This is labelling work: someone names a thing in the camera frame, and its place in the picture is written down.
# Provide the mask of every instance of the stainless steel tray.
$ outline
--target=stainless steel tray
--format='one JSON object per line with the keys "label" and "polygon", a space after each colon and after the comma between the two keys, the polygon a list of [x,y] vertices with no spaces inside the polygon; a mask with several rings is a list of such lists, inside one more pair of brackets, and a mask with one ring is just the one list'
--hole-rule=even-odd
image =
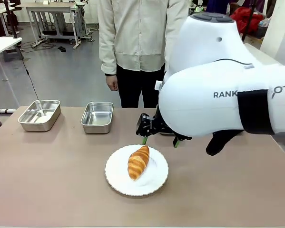
{"label": "stainless steel tray", "polygon": [[47,132],[61,113],[60,101],[36,100],[19,117],[18,122],[25,131]]}
{"label": "stainless steel tray", "polygon": [[82,116],[81,124],[85,133],[109,133],[114,104],[111,102],[90,102],[87,104]]}

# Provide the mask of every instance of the red plastic bag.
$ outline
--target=red plastic bag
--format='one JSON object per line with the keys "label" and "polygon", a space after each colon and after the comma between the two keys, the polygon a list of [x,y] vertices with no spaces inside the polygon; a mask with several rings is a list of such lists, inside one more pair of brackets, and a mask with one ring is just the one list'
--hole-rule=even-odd
{"label": "red plastic bag", "polygon": [[[239,33],[244,33],[251,9],[247,7],[238,8],[230,17],[236,21],[237,30]],[[256,32],[258,29],[258,24],[262,21],[264,17],[262,15],[253,14],[248,33]]]}

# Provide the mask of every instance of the white plate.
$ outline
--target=white plate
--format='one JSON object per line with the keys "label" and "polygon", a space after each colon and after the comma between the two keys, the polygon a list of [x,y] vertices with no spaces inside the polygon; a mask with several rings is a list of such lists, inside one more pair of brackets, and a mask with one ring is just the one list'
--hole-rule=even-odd
{"label": "white plate", "polygon": [[149,147],[150,158],[144,172],[137,180],[128,175],[128,159],[142,145],[130,145],[115,151],[105,166],[108,183],[117,191],[129,196],[144,196],[158,190],[167,180],[168,165],[165,157]]}

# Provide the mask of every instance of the croissant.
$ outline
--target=croissant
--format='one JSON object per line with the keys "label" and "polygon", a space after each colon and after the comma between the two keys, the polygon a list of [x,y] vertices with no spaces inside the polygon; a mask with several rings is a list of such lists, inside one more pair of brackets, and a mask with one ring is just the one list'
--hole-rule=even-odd
{"label": "croissant", "polygon": [[131,154],[128,159],[128,175],[132,180],[140,177],[148,164],[149,158],[150,151],[147,146],[143,146]]}

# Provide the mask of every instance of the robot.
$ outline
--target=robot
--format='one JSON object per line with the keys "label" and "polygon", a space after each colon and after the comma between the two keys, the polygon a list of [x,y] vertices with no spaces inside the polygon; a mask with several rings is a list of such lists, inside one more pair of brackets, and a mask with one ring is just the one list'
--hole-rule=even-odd
{"label": "robot", "polygon": [[233,137],[285,132],[285,66],[263,66],[246,49],[226,15],[187,18],[164,81],[157,82],[154,117],[141,114],[136,134],[173,133],[174,147],[209,133],[216,155]]}

